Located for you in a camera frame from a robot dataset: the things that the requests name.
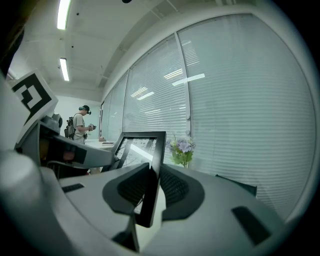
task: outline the person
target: person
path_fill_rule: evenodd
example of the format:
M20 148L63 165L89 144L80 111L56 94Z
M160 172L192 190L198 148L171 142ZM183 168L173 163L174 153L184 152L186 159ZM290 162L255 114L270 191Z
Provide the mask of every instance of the person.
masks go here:
M75 129L73 140L80 144L85 144L87 138L86 132L93 130L92 126L85 126L83 117L86 114L91 115L90 108L87 105L83 105L79 107L79 112L76 113L73 117L73 127Z

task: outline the ceiling light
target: ceiling light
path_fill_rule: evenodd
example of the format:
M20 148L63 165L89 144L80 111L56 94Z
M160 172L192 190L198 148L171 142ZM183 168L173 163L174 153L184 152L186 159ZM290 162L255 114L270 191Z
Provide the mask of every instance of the ceiling light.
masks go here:
M64 80L69 81L68 69L67 69L67 59L60 58L60 66L61 66L61 71L62 71L62 75L63 75Z
M159 111L161 111L161 109L151 110L151 111L147 111L147 112L144 112L144 113L145 114L149 114L149 113L159 112Z
M193 65L193 64L197 64L197 63L199 63L200 61L196 61L196 62L193 62L193 63L190 63L190 64L188 64L187 66L190 66L190 65Z
M188 77L188 81L193 81L193 80L196 80L196 79L199 79L199 78L205 78L205 74L197 74L197 75L194 75L194 76L191 76L191 77Z
M166 74L166 75L164 76L164 78L165 78L165 79L170 79L170 78L173 78L173 77L178 76L178 75L180 75L180 74L182 74L182 68L180 68L180 69L178 69L178 70L176 70L176 71L174 71L174 72L171 72L171 73L169 73L169 74Z
M137 96L138 94L144 92L147 89L148 88L146 88L146 87L142 87L141 89L137 90L135 93L131 94L131 97L135 97L135 96Z
M59 30L66 29L70 2L71 0L60 0L58 10L58 22L56 26Z
M191 43L191 41L185 42L185 43L182 44L182 46L185 46L185 45L190 44L190 43Z
M202 73L202 74L197 74L197 75L194 75L194 76L190 76L190 77L187 78L187 80L189 82L189 81L193 81L193 80L200 79L200 78L205 78L205 77L206 77L205 74ZM181 79L181 80L178 80L176 82L173 82L172 85L173 86L178 86L178 85L181 85L183 83L184 83L184 79Z
M152 94L155 94L155 93L154 93L153 91L152 91L152 92L149 92L149 93L147 93L147 94L145 94L145 95L141 96L141 97L140 97L140 98L138 98L137 100L141 101L141 100L143 100L144 98L151 96Z

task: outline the table surface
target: table surface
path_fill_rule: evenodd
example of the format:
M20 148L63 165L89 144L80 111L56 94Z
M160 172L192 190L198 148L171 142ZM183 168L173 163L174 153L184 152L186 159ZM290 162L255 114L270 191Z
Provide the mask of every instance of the table surface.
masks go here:
M112 142L112 141L99 141L98 139L87 139L85 141L85 145L90 146L90 147L94 147L97 149L110 149L113 148L113 145L105 145L103 144L104 142Z

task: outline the window blinds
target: window blinds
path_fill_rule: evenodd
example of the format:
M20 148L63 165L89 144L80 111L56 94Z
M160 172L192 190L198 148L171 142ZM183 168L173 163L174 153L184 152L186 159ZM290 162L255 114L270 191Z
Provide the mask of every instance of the window blinds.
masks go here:
M174 36L145 54L129 71L123 131L166 131L167 139L186 136L186 97L182 63ZM166 150L165 163L171 154Z
M102 104L102 120L101 120L101 135L104 138L108 137L108 122L109 122L109 107L110 107L111 92L106 96Z
M110 142L116 142L122 133L127 76L128 72L120 78L111 91L107 126L107 140Z
M213 19L178 36L196 143L190 167L257 186L258 199L285 219L315 148L313 103L297 61L252 15Z

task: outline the white wall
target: white wall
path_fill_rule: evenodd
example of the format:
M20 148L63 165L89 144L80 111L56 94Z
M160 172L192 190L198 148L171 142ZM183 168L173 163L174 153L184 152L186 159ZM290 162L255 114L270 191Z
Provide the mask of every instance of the white wall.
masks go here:
M63 123L60 131L60 135L65 136L64 129L67 126L67 120L69 117L73 117L78 111L79 107L83 105L88 105L92 112L91 115L87 114L83 117L85 126L89 124L93 124L96 127L96 130L87 132L88 140L90 139L98 139L99 138L99 114L100 114L100 102L92 101L87 99L81 98L74 98L74 97L66 97L66 96L56 96L58 98L58 103L54 109L55 113L59 113L62 117Z
M214 17L232 14L253 14L268 25L283 40L298 61L312 95L316 115L316 132L318 133L320 131L320 102L318 100L320 95L318 88L320 81L319 74L306 44L286 15L270 3L270 1L255 1L254 5L237 4L223 6L221 6L222 1L217 2L220 4L217 5L214 2L209 2L186 5L184 8L179 9L179 12L165 17L163 20L150 27L135 41L116 65L103 89L102 97L100 98L101 102L105 99L121 76L143 54L174 32ZM314 154L315 156L318 156L320 153L320 136L317 136L316 140ZM303 191L296 208L288 219L293 218L306 210L311 196L315 192L316 184L320 179L320 173L318 171L319 164L320 159L315 157L305 190Z
M23 77L36 67L41 66L41 61L36 57L37 54L34 53L24 38L10 64L10 69L15 73L16 79Z
M54 80L49 84L50 89L55 95L100 102L103 89L94 89L93 86L93 84L85 82L65 82L63 80Z

